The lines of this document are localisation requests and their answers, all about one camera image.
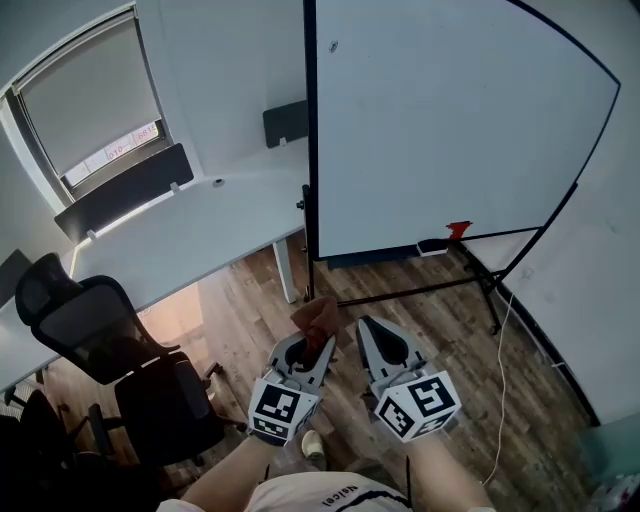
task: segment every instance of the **white desk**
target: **white desk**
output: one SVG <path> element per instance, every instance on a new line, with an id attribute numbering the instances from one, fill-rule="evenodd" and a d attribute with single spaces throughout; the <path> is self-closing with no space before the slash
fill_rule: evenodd
<path id="1" fill-rule="evenodd" d="M 72 277 L 113 277 L 139 311 L 269 244 L 287 274 L 283 239 L 304 224 L 296 202 L 307 172 L 297 171 L 227 176 L 219 188 L 213 179 L 187 186 L 79 247 Z M 71 256 L 63 258 L 65 268 Z M 0 310 L 0 390 L 56 358 L 8 302 Z"/>

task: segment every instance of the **shoe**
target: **shoe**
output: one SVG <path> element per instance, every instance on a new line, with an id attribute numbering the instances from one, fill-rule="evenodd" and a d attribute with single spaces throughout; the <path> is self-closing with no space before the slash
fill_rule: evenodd
<path id="1" fill-rule="evenodd" d="M 302 438 L 302 453 L 307 459 L 324 457 L 322 438 L 315 430 L 309 430 Z"/>

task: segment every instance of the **whiteboard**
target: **whiteboard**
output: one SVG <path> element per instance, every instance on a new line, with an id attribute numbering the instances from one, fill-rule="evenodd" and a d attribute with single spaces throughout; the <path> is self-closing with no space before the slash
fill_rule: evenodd
<path id="1" fill-rule="evenodd" d="M 620 86 L 506 0 L 316 0 L 306 30 L 320 258 L 544 225 Z"/>

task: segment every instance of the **white table leg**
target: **white table leg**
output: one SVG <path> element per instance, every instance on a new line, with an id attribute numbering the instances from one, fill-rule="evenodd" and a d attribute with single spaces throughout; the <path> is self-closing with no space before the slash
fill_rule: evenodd
<path id="1" fill-rule="evenodd" d="M 287 239 L 283 238 L 282 240 L 274 242 L 273 252 L 276 253 L 276 263 L 278 263 L 278 272 L 280 272 L 284 298 L 291 304 L 296 301 L 296 289 L 293 287 L 293 275 L 291 274 L 291 263 L 289 263 Z"/>

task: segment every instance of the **window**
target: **window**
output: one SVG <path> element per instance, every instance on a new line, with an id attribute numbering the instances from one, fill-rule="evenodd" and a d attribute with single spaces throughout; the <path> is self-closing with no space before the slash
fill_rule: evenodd
<path id="1" fill-rule="evenodd" d="M 171 144 L 131 10 L 58 48 L 7 100 L 65 204 Z"/>

